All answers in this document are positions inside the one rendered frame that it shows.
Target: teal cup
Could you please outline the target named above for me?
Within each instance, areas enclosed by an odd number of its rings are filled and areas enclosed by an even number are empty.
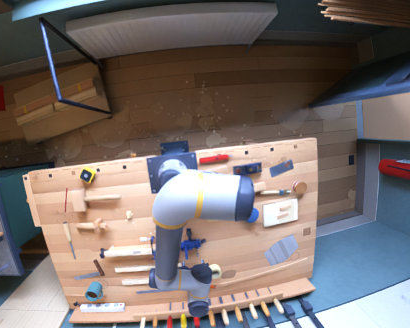
[[[103,297],[102,284],[93,281],[86,290],[85,297],[88,301],[95,302]]]

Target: black metal frame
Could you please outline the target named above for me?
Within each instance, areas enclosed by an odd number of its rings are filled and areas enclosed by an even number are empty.
[[[62,93],[61,89],[59,87],[59,83],[57,81],[57,75],[56,75],[56,68],[54,67],[54,62],[53,62],[53,56],[51,54],[50,50],[50,44],[48,42],[48,36],[47,36],[47,29],[48,27],[50,31],[54,32],[56,35],[58,35],[62,40],[64,40],[66,43],[68,43],[70,46],[72,46],[74,49],[76,49],[80,54],[82,54],[85,58],[87,58],[89,61],[91,61],[94,65],[99,65],[101,68],[103,68],[102,63],[100,63],[99,60],[91,56],[90,54],[84,52],[82,49],[80,49],[78,46],[74,44],[66,35],[62,34],[58,29],[56,29],[53,25],[51,25],[48,21],[46,21],[43,17],[39,18],[39,25],[41,26],[41,32],[42,32],[42,38],[44,39],[44,46],[45,46],[45,51],[47,52],[47,59],[48,59],[48,66],[50,67],[50,73],[51,73],[51,78],[53,79],[53,85],[54,89],[56,91],[56,97],[57,100],[63,104],[75,106],[75,107],[80,107],[88,110],[92,110],[94,112],[98,113],[103,113],[111,116],[111,112],[108,112],[103,109],[99,109],[96,107],[88,106],[85,104],[81,104],[69,99],[62,98]]]

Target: wooden workbench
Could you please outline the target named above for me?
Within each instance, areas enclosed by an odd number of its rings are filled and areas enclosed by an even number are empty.
[[[308,189],[304,195],[296,195],[293,191],[287,196],[257,194],[254,206],[259,210],[260,217],[253,224],[188,221],[186,228],[192,229],[193,238],[205,238],[207,242],[199,249],[200,257],[190,252],[189,260],[186,261],[187,266],[198,264],[203,258],[207,263],[219,264],[223,273],[228,270],[236,271],[233,278],[213,280],[216,288],[210,293],[211,308],[219,312],[221,308],[231,310],[236,304],[241,308],[247,307],[248,302],[242,296],[244,292],[254,293],[250,297],[250,302],[259,304],[260,300],[271,301],[272,297],[285,299],[313,291],[314,287],[307,278],[312,275],[316,238],[318,201],[316,139],[203,150],[197,152],[197,158],[216,154],[229,154],[233,157],[227,163],[199,165],[199,170],[232,174],[232,167],[235,165],[262,162],[263,172],[250,176],[254,182],[265,181],[267,189],[274,190],[291,189],[295,180],[301,180],[307,183]],[[272,178],[269,167],[288,159],[293,160],[294,169]],[[157,315],[160,319],[166,319],[167,313],[170,313],[173,318],[180,317],[182,313],[188,315],[186,292],[137,294],[137,291],[148,290],[149,286],[122,285],[122,279],[147,277],[148,272],[119,274],[115,273],[114,268],[152,265],[154,263],[151,256],[104,259],[99,256],[101,248],[107,249],[112,245],[148,247],[149,244],[140,243],[139,238],[155,235],[155,224],[152,221],[155,195],[150,191],[146,158],[87,166],[99,171],[95,180],[87,187],[87,195],[121,194],[121,200],[88,203],[88,210],[83,213],[73,211],[70,197],[65,204],[66,189],[85,188],[79,179],[83,165],[34,171],[23,177],[35,225],[43,229],[51,258],[70,307],[75,308],[73,305],[75,302],[88,303],[84,294],[92,281],[99,281],[104,286],[104,297],[98,302],[126,303],[126,312],[109,315],[82,314],[77,309],[70,322],[139,321],[140,313],[144,312],[149,318]],[[264,228],[262,205],[290,198],[299,200],[298,220]],[[131,220],[126,219],[126,211],[129,210],[133,212]],[[89,230],[79,231],[76,228],[78,222],[92,222],[99,217],[108,223],[108,230],[97,234]],[[73,258],[64,234],[62,223],[65,221],[69,223],[71,229],[76,259]],[[298,250],[284,263],[270,266],[264,252],[280,239],[292,234],[298,242]],[[74,276],[96,271],[94,259],[99,261],[106,275],[76,281]],[[179,260],[184,260],[183,253]],[[231,294],[234,294],[237,303],[233,302]],[[216,297],[219,296],[224,300],[223,305],[218,304]]]

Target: white radiator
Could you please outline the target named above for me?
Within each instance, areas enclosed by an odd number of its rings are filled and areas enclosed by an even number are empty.
[[[68,21],[67,33],[95,58],[214,45],[252,44],[278,14],[275,3],[192,3]]]

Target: stack of wood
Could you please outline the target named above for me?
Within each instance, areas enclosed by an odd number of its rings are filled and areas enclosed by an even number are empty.
[[[410,0],[322,0],[334,21],[410,28]]]
[[[97,80],[89,79],[65,88],[61,90],[61,93],[65,99],[82,102],[99,96],[100,92],[97,89]],[[15,109],[13,116],[15,116],[17,124],[22,126],[45,119],[56,112],[64,111],[71,107],[73,106],[58,102],[56,94],[51,94]]]

